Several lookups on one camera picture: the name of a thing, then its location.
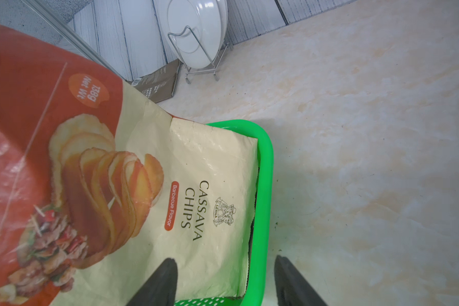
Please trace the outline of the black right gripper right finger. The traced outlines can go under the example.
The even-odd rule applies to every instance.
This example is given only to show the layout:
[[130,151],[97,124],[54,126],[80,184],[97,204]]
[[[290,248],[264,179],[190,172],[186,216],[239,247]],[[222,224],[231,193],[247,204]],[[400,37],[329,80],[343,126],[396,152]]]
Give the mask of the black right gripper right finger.
[[276,257],[274,279],[278,306],[327,306],[287,257]]

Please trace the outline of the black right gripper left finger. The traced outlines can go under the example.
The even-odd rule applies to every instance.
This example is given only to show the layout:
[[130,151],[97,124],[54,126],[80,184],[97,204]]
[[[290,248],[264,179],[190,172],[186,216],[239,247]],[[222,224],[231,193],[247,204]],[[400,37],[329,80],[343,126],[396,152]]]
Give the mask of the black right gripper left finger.
[[126,304],[127,306],[174,306],[178,268],[173,258],[165,259]]

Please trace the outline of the cassava chips bag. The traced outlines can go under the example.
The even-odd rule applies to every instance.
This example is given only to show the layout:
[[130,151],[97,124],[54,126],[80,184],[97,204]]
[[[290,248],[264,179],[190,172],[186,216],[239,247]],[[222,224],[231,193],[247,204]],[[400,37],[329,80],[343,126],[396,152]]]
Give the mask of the cassava chips bag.
[[0,305],[247,289],[258,142],[174,117],[103,66],[0,25]]

